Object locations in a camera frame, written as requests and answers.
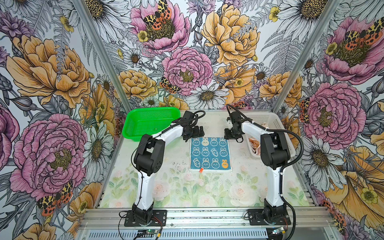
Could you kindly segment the blue bunny pattern towel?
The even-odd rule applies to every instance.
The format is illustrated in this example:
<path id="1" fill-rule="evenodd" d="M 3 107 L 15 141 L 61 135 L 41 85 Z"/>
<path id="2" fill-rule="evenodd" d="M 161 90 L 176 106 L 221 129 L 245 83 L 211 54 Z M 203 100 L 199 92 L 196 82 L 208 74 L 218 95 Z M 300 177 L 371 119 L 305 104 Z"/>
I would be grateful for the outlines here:
<path id="1" fill-rule="evenodd" d="M 230 173 L 232 165 L 229 141 L 216 137 L 192 139 L 190 171 L 199 173 Z"/>

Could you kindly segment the white plastic basket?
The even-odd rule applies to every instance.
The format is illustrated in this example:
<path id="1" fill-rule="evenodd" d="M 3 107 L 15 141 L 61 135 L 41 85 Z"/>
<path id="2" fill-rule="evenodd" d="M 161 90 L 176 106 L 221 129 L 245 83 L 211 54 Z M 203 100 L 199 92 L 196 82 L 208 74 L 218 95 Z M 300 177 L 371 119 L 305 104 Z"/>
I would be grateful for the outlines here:
<path id="1" fill-rule="evenodd" d="M 283 126 L 281 120 L 279 117 L 271 112 L 266 112 L 266 111 L 245 111 L 244 114 L 251 118 L 254 122 L 258 123 L 259 125 L 264 125 L 267 124 L 269 129 L 285 129 Z M 286 139 L 287 139 L 287 144 L 288 148 L 291 154 L 291 159 L 293 159 L 296 155 L 296 149 L 294 145 L 292 144 L 292 141 L 287 133 L 285 133 Z M 252 137 L 251 135 L 245 134 L 244 140 L 246 140 L 246 143 L 248 145 L 248 137 Z M 258 161 L 261 160 L 260 156 L 255 157 L 251 154 L 250 148 L 248 145 L 249 153 L 251 155 L 251 158 L 256 159 Z"/>

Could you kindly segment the green plastic basket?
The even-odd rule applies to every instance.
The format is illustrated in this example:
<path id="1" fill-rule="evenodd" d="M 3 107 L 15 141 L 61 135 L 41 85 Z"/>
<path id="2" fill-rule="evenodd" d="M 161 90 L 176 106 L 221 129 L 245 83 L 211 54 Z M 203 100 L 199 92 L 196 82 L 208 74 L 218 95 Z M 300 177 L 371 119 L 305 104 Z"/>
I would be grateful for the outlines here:
<path id="1" fill-rule="evenodd" d="M 180 110 L 174 107 L 135 109 L 127 114 L 122 135 L 126 139 L 138 142 L 142 135 L 159 133 L 180 116 Z"/>

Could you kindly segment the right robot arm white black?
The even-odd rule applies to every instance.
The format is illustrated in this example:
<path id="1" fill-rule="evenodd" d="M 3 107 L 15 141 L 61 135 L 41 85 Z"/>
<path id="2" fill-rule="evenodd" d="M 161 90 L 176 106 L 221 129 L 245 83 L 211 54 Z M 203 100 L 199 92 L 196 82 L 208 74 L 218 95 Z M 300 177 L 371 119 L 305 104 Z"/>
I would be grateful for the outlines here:
<path id="1" fill-rule="evenodd" d="M 291 221 L 287 203 L 282 197 L 284 173 L 282 167 L 291 159 L 285 133 L 267 129 L 235 112 L 230 113 L 227 121 L 232 124 L 232 127 L 225 129 L 225 139 L 238 140 L 247 134 L 260 143 L 260 158 L 267 168 L 268 184 L 262 219 L 270 225 L 289 224 Z"/>

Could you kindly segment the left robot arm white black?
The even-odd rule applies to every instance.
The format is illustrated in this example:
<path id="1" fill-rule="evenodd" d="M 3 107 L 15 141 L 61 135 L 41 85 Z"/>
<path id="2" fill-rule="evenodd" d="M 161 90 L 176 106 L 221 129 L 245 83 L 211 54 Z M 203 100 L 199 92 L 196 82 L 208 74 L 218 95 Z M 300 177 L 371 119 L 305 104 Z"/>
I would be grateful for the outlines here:
<path id="1" fill-rule="evenodd" d="M 204 128 L 197 126 L 198 120 L 206 115 L 206 112 L 186 111 L 184 115 L 166 127 L 164 130 L 142 136 L 138 147 L 134 150 L 131 160 L 138 171 L 138 194 L 129 213 L 133 223 L 147 226 L 155 219 L 153 190 L 155 187 L 155 175 L 160 170 L 164 161 L 167 144 L 182 137 L 185 142 L 192 138 L 204 136 Z"/>

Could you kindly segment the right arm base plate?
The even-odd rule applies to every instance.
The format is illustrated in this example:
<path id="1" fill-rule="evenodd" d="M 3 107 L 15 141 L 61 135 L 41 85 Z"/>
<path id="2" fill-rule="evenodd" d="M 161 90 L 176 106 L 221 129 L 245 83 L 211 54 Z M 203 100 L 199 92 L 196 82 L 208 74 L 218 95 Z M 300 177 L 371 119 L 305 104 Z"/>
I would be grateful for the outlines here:
<path id="1" fill-rule="evenodd" d="M 249 209 L 245 214 L 245 219 L 249 221 L 251 226 L 289 226 L 291 219 L 287 211 L 282 211 L 273 215 L 265 213 L 263 209 Z"/>

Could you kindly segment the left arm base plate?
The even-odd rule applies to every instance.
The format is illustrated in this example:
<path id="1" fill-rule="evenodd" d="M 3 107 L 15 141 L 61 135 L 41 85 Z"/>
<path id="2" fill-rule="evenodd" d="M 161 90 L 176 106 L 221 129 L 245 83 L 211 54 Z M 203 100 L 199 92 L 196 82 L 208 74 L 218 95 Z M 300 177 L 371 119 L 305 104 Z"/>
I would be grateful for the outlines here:
<path id="1" fill-rule="evenodd" d="M 152 210 L 149 212 L 128 211 L 125 217 L 125 227 L 164 227 L 167 222 L 167 210 Z"/>

